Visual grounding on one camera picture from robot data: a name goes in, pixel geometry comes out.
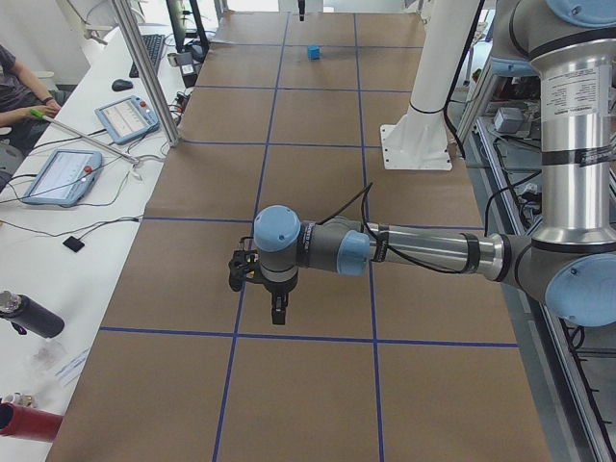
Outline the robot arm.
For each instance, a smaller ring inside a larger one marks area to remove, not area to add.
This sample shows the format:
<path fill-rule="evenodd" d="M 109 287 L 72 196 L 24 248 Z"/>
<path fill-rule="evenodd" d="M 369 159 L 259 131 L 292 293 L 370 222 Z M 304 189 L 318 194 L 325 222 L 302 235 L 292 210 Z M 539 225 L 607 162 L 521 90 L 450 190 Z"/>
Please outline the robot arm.
<path fill-rule="evenodd" d="M 608 94 L 615 58 L 611 1 L 500 1 L 492 54 L 528 63 L 541 81 L 542 222 L 531 236 L 435 233 L 351 221 L 300 220 L 280 205 L 254 221 L 254 249 L 229 265 L 234 290 L 261 284 L 276 324 L 302 268 L 359 275 L 369 262 L 480 273 L 582 326 L 615 320 L 615 232 L 609 222 Z"/>

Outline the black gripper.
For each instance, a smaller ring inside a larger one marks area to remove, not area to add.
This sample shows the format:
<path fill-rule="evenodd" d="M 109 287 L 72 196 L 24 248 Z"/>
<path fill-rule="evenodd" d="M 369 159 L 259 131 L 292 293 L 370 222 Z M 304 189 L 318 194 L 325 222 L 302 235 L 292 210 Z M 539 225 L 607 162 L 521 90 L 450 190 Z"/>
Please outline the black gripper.
<path fill-rule="evenodd" d="M 265 288 L 271 294 L 271 321 L 274 325 L 284 325 L 286 323 L 289 294 L 295 287 L 295 276 L 282 282 L 270 280 L 265 282 Z"/>

